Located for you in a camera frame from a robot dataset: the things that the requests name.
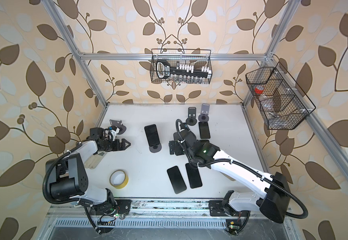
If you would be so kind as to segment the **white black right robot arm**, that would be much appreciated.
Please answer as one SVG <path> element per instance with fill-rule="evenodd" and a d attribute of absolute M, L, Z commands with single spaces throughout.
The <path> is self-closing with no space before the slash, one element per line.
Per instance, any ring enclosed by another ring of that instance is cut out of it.
<path fill-rule="evenodd" d="M 308 217 L 307 207 L 291 193 L 284 175 L 272 175 L 254 169 L 209 141 L 198 140 L 180 119 L 175 121 L 175 128 L 174 141 L 187 157 L 191 169 L 210 168 L 235 179 L 252 191 L 247 197 L 228 191 L 222 204 L 227 215 L 241 211 L 260 211 L 269 220 L 280 224 L 285 217 Z"/>

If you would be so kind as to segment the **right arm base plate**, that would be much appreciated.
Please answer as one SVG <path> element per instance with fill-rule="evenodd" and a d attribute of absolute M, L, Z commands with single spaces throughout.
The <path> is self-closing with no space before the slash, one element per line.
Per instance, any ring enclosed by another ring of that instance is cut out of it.
<path fill-rule="evenodd" d="M 232 207 L 228 207 L 227 204 L 223 204 L 222 201 L 219 200 L 211 200 L 208 202 L 209 214 L 212 217 L 247 217 L 249 215 L 249 211 L 241 211 L 238 212 L 234 210 Z"/>

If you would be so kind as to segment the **black smartphone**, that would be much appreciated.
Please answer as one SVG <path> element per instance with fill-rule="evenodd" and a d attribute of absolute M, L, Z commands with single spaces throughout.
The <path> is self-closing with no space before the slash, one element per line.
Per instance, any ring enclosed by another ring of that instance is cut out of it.
<path fill-rule="evenodd" d="M 144 129 L 147 136 L 149 147 L 154 147 L 161 143 L 159 139 L 158 129 L 155 124 L 145 126 Z"/>
<path fill-rule="evenodd" d="M 200 138 L 201 139 L 210 139 L 210 130 L 208 122 L 199 122 L 199 132 L 200 132 Z"/>
<path fill-rule="evenodd" d="M 178 166 L 174 166 L 172 168 L 167 169 L 167 173 L 175 194 L 180 194 L 187 190 L 187 186 L 184 182 L 184 179 Z"/>
<path fill-rule="evenodd" d="M 185 164 L 188 181 L 191 189 L 200 188 L 203 186 L 202 180 L 200 177 L 199 170 L 193 168 L 189 163 Z"/>

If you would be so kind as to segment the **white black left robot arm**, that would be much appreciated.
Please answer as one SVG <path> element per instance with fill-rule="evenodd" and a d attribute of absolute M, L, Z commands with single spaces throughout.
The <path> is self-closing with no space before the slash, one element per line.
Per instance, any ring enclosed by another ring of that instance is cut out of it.
<path fill-rule="evenodd" d="M 126 150 L 131 143 L 117 139 L 126 131 L 125 126 L 106 129 L 92 128 L 90 135 L 61 157 L 46 162 L 46 174 L 42 184 L 45 200 L 53 205 L 76 203 L 93 208 L 97 215 L 130 212 L 131 200 L 115 200 L 113 193 L 89 183 L 84 163 L 99 152 Z"/>

